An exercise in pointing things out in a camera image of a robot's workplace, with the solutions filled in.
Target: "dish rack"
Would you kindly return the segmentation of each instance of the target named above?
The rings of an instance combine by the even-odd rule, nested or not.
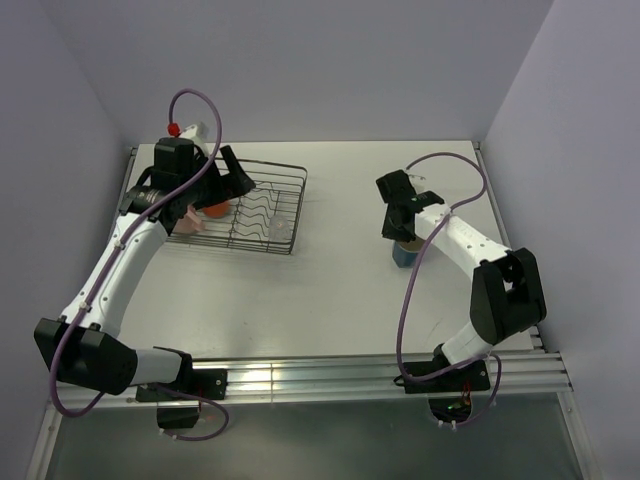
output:
[[[260,160],[240,159],[256,188],[230,201],[221,218],[202,212],[205,230],[173,234],[169,242],[289,255],[298,233],[300,210],[307,183],[304,167]],[[221,173],[226,166],[218,162]]]

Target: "purple cable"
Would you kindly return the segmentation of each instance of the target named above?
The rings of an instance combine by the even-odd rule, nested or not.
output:
[[[229,425],[229,412],[227,411],[226,408],[224,408],[219,403],[214,402],[213,400],[209,400],[208,398],[198,397],[196,395],[190,395],[188,393],[176,392],[175,390],[171,390],[171,389],[169,389],[167,387],[163,387],[162,385],[158,385],[158,384],[154,384],[153,387],[157,388],[161,392],[164,392],[164,393],[169,394],[169,395],[173,395],[174,397],[180,397],[180,398],[184,398],[185,400],[195,400],[197,402],[207,403],[207,404],[211,405],[212,407],[217,408],[218,410],[220,410],[222,412],[222,414],[224,415],[224,422],[222,423],[222,426],[220,428],[218,428],[218,430],[216,430],[215,432],[210,433],[209,435],[202,435],[201,437],[188,437],[186,435],[180,435],[180,434],[177,434],[175,432],[171,432],[171,431],[167,431],[167,430],[162,432],[165,435],[168,435],[171,438],[175,438],[176,440],[182,440],[182,441],[185,441],[185,442],[203,442],[205,440],[211,440],[212,438],[217,437],[222,432],[224,432],[225,428],[227,428],[227,425]]]
[[[218,150],[220,148],[220,142],[222,141],[222,120],[220,119],[220,113],[218,112],[218,109],[216,108],[214,103],[209,99],[209,97],[207,97],[204,93],[194,90],[192,88],[185,88],[180,90],[173,96],[173,98],[171,99],[171,103],[169,104],[169,123],[173,123],[173,109],[175,107],[176,101],[178,100],[178,98],[180,98],[185,94],[191,94],[201,98],[211,109],[216,119],[216,126],[217,126],[215,145],[206,163],[193,177],[191,177],[184,185],[181,185],[180,187],[176,188],[171,193],[169,193],[166,197],[162,198],[161,200],[159,200],[158,202],[154,203],[149,208],[147,208],[129,226],[129,228],[127,228],[127,230],[124,232],[124,234],[120,238],[120,243],[125,247],[126,247],[127,241],[129,240],[129,238],[131,238],[131,235],[133,235],[136,229],[142,224],[142,222],[144,222],[147,219],[149,215],[151,215],[153,212],[155,212],[160,207],[162,207],[165,203],[173,200],[175,197],[180,195],[186,189],[191,187],[191,185],[197,182],[205,174],[207,169],[215,162],[215,156],[218,153]],[[100,270],[100,273],[98,274],[96,281],[93,284],[93,287],[91,287],[91,289],[89,290],[89,293],[86,296],[85,303],[87,304],[88,307],[91,306],[93,300],[98,295],[98,292],[102,287],[102,284],[104,283],[107,276],[111,272],[111,269],[113,268],[116,260],[118,259],[118,256],[123,250],[124,248],[114,247],[113,252],[111,252],[111,255],[109,255],[109,258],[107,259],[104,266],[102,267],[102,270]],[[58,410],[62,415],[66,417],[81,417],[85,415],[96,405],[96,403],[100,401],[100,399],[104,395],[104,392],[100,392],[89,403],[89,405],[87,405],[81,410],[68,410],[67,408],[65,408],[64,405],[62,405],[62,402],[60,401],[60,397],[58,396],[58,386],[56,382],[58,377],[58,369],[60,368],[60,361],[62,359],[62,352],[64,351],[69,341],[69,338],[71,337],[71,334],[73,333],[75,328],[78,325],[80,325],[80,323],[82,322],[82,319],[84,318],[85,313],[86,313],[86,309],[78,310],[78,313],[76,314],[75,318],[69,324],[69,327],[67,327],[67,330],[64,332],[64,335],[62,335],[62,338],[60,339],[60,343],[58,343],[58,347],[56,348],[56,352],[53,355],[53,360],[51,362],[51,368],[49,373],[49,393],[51,395],[51,401],[53,405],[56,407],[56,410]]]
[[[479,174],[480,177],[482,178],[482,188],[480,189],[480,191],[469,197],[466,198],[464,200],[460,200],[459,202],[454,203],[448,214],[446,214],[442,220],[440,221],[440,223],[438,223],[438,225],[433,229],[433,231],[429,234],[429,236],[427,236],[427,238],[424,241],[424,245],[422,246],[422,248],[420,249],[420,252],[418,253],[418,256],[416,257],[415,260],[415,264],[413,265],[413,270],[411,271],[411,276],[409,277],[409,285],[407,286],[407,292],[405,294],[404,297],[404,302],[402,304],[402,310],[400,312],[400,320],[398,322],[398,335],[396,338],[396,361],[398,363],[398,369],[400,370],[400,374],[402,375],[402,378],[404,379],[405,382],[410,382],[410,383],[422,383],[422,382],[427,382],[429,380],[433,380],[436,377],[439,377],[441,375],[444,375],[445,373],[451,372],[453,370],[465,367],[467,365],[470,365],[471,363],[477,361],[477,360],[482,360],[487,358],[489,355],[477,355],[475,357],[472,357],[468,360],[464,360],[462,362],[458,362],[458,363],[454,363],[453,365],[449,365],[448,367],[442,368],[438,371],[432,372],[428,375],[421,375],[421,376],[417,376],[414,377],[413,375],[410,375],[409,372],[407,372],[406,368],[404,367],[404,363],[402,361],[402,339],[404,336],[404,326],[407,320],[407,313],[409,311],[409,303],[411,302],[411,294],[413,293],[413,287],[416,283],[416,279],[418,278],[418,271],[420,270],[420,265],[422,264],[422,259],[424,258],[424,254],[426,253],[427,249],[429,248],[429,246],[431,245],[431,243],[433,242],[433,240],[435,239],[436,235],[438,235],[438,233],[440,233],[440,231],[445,227],[445,225],[447,224],[447,222],[451,219],[451,214],[459,207],[462,207],[463,205],[467,205],[471,202],[475,202],[476,200],[478,200],[480,197],[482,197],[485,192],[487,191],[488,188],[488,181],[487,181],[487,176],[485,175],[485,173],[482,171],[482,169],[476,165],[473,161],[469,160],[467,157],[465,157],[464,155],[459,155],[457,153],[452,153],[452,152],[437,152],[437,153],[430,153],[429,155],[424,155],[416,160],[414,160],[413,162],[411,162],[409,165],[407,165],[406,170],[409,170],[410,168],[412,168],[413,166],[417,165],[418,163],[422,162],[423,160],[427,160],[429,158],[433,158],[433,157],[440,157],[440,156],[447,156],[447,157],[454,157],[457,158],[459,160],[462,160],[464,162],[466,162],[467,164],[471,165]],[[489,397],[489,401],[487,402],[487,404],[484,406],[484,408],[480,411],[480,413],[478,413],[477,415],[474,415],[473,417],[469,418],[468,420],[459,423],[458,425],[467,425],[472,421],[475,421],[478,417],[480,417],[481,415],[483,415],[488,408],[491,406],[491,404],[493,403],[493,401],[495,400],[495,397],[498,393],[498,387],[500,386],[500,379],[502,377],[502,361],[500,360],[500,358],[495,355],[495,354],[491,354],[492,357],[494,357],[496,359],[496,361],[498,362],[498,374],[497,374],[497,378],[496,378],[496,383],[495,386],[493,388],[493,392],[491,393],[491,396]]]

